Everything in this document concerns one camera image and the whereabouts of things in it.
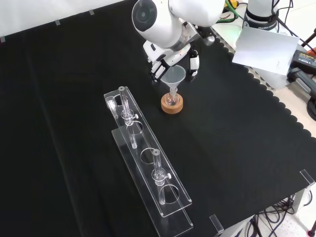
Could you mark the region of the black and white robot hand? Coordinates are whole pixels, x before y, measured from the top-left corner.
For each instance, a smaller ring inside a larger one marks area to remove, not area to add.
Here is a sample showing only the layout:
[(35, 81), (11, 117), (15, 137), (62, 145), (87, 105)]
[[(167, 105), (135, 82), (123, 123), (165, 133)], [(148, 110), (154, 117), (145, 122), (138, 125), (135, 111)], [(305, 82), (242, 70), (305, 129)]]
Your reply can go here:
[(151, 64), (150, 76), (153, 81), (160, 81), (166, 71), (179, 63), (186, 56), (189, 57), (189, 68), (187, 73), (194, 78), (199, 70), (199, 54), (198, 51), (191, 48), (188, 44), (179, 51), (171, 49), (164, 49), (158, 47), (156, 44), (145, 41), (143, 49), (147, 55), (147, 61)]

